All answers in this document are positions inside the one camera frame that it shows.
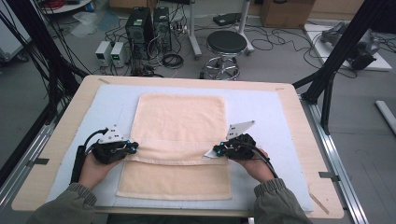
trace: table leg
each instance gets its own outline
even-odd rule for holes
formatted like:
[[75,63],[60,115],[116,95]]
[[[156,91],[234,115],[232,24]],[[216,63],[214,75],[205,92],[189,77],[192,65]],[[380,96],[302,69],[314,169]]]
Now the table leg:
[[202,56],[201,49],[199,48],[197,38],[194,33],[195,25],[195,11],[194,11],[195,0],[190,0],[190,29],[189,29],[189,39],[191,42],[192,49],[194,50],[194,59],[198,60]]

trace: stool leg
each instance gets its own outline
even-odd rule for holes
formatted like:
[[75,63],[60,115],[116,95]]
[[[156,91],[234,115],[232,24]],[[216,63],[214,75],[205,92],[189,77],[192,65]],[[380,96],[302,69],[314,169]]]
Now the stool leg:
[[[205,64],[204,71],[213,79],[236,80],[240,74],[235,57],[230,58],[229,56],[220,56],[210,59]],[[220,78],[220,75],[227,75],[228,78]]]

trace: stool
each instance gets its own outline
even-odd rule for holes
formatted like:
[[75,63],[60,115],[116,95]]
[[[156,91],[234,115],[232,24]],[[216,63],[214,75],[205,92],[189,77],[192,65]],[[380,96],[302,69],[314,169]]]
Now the stool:
[[239,66],[235,57],[243,53],[248,43],[240,34],[233,31],[216,31],[206,40],[207,48],[218,57],[205,64],[205,73],[213,79],[236,80],[239,76]]

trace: wooden table frame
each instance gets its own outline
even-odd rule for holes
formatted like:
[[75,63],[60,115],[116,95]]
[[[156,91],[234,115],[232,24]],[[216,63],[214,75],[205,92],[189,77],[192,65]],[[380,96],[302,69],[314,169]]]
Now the wooden table frame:
[[[40,158],[49,159],[48,164],[37,164],[32,168],[31,173],[27,176],[12,203],[13,209],[34,211],[46,201],[64,153],[70,147],[80,123],[92,104],[97,90],[101,85],[106,84],[276,91],[284,109],[290,134],[303,168],[309,194],[313,200],[314,212],[307,215],[313,218],[341,218],[344,216],[344,211],[332,181],[329,178],[320,178],[318,174],[318,172],[328,172],[328,170],[320,154],[318,144],[309,126],[298,95],[290,84],[156,77],[85,77],[72,102],[59,121],[52,137],[39,156]],[[223,210],[174,210],[125,207],[98,207],[97,212],[229,217],[251,217],[252,215],[248,211],[244,213],[233,213],[233,211]]]

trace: person's left hand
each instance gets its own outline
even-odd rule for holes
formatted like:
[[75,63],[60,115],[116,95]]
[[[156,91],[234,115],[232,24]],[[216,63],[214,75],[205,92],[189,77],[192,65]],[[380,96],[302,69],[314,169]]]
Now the person's left hand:
[[92,153],[89,153],[82,166],[78,183],[85,188],[93,189],[102,182],[106,178],[107,173],[120,162],[122,162],[122,160],[114,161],[110,164],[102,164]]

